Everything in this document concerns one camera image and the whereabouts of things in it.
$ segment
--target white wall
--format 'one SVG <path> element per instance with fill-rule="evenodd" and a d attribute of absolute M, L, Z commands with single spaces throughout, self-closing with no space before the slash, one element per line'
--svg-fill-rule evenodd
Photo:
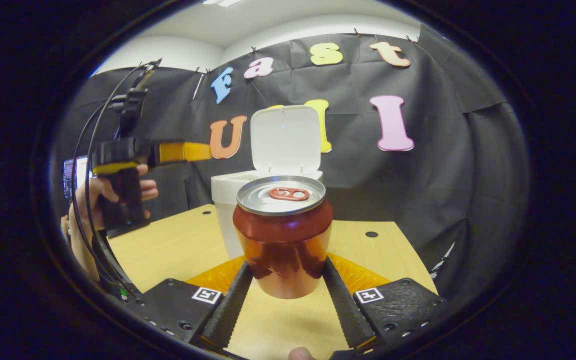
<path fill-rule="evenodd" d="M 251 47 L 259 50 L 285 41 L 316 35 L 354 34 L 355 28 L 359 34 L 386 35 L 402 39 L 409 36 L 414 41 L 417 41 L 421 31 L 419 23 L 410 25 L 409 23 L 374 16 L 354 14 L 315 16 L 284 23 L 242 39 L 224 50 L 219 63 L 220 65 L 225 64 L 246 55 L 252 51 Z"/>
<path fill-rule="evenodd" d="M 224 50 L 221 47 L 194 39 L 176 36 L 137 37 L 115 51 L 97 69 L 105 71 L 135 68 L 140 62 L 147 63 L 163 58 L 161 66 L 202 72 L 221 65 Z"/>

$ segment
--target foam letter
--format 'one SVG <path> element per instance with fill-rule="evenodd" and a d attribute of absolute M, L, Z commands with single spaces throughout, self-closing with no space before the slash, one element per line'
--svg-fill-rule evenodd
<path fill-rule="evenodd" d="M 326 137 L 326 109 L 329 107 L 329 102 L 326 100 L 310 100 L 304 105 L 312 107 L 317 110 L 319 114 L 319 134 L 321 136 L 321 153 L 327 154 L 332 151 L 332 144 Z"/>
<path fill-rule="evenodd" d="M 339 45 L 336 43 L 318 43 L 310 48 L 310 58 L 316 66 L 331 65 L 341 63 L 344 55 L 338 51 Z"/>
<path fill-rule="evenodd" d="M 251 62 L 248 66 L 249 69 L 244 73 L 244 78 L 252 79 L 258 76 L 270 75 L 274 70 L 273 63 L 275 63 L 275 59 L 272 57 L 264 57 L 263 59 Z"/>
<path fill-rule="evenodd" d="M 381 55 L 383 61 L 385 61 L 388 64 L 391 64 L 393 66 L 399 66 L 402 68 L 410 66 L 409 59 L 402 59 L 397 55 L 397 52 L 402 50 L 396 46 L 391 46 L 390 43 L 384 41 L 373 43 L 372 45 L 370 45 L 370 48 L 372 50 L 379 51 L 379 55 Z"/>
<path fill-rule="evenodd" d="M 228 159 L 237 154 L 242 145 L 242 129 L 246 120 L 248 120 L 246 116 L 237 116 L 230 121 L 233 128 L 232 140 L 228 147 L 222 146 L 222 136 L 224 136 L 224 128 L 228 125 L 228 121 L 217 121 L 210 125 L 210 152 L 213 158 Z"/>
<path fill-rule="evenodd" d="M 399 96 L 375 96 L 370 104 L 377 107 L 381 121 L 381 139 L 377 143 L 382 151 L 410 151 L 415 142 L 406 134 L 402 116 L 404 99 Z"/>
<path fill-rule="evenodd" d="M 231 89 L 226 87 L 233 83 L 233 78 L 230 76 L 231 73 L 233 73 L 233 68 L 227 68 L 210 85 L 217 93 L 217 104 L 221 104 L 222 100 L 231 93 Z"/>

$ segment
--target white ceiling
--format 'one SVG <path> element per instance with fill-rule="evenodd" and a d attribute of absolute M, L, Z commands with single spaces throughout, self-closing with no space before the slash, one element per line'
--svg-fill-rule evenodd
<path fill-rule="evenodd" d="M 415 19 L 376 0 L 242 0 L 230 7 L 199 2 L 138 37 L 182 37 L 225 49 L 283 23 L 326 15 L 373 16 L 419 26 Z"/>

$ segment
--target pull tab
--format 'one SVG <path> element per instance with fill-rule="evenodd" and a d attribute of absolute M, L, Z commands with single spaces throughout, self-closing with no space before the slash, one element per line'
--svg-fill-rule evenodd
<path fill-rule="evenodd" d="M 289 189 L 288 187 L 277 187 L 270 190 L 270 198 L 286 201 L 306 201 L 311 194 L 304 189 Z"/>

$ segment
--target red can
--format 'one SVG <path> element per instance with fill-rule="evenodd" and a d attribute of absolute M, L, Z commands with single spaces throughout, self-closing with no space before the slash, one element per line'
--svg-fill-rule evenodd
<path fill-rule="evenodd" d="M 280 299 L 313 292 L 332 230 L 326 187 L 302 176 L 260 178 L 240 189 L 237 203 L 234 225 L 259 287 Z"/>

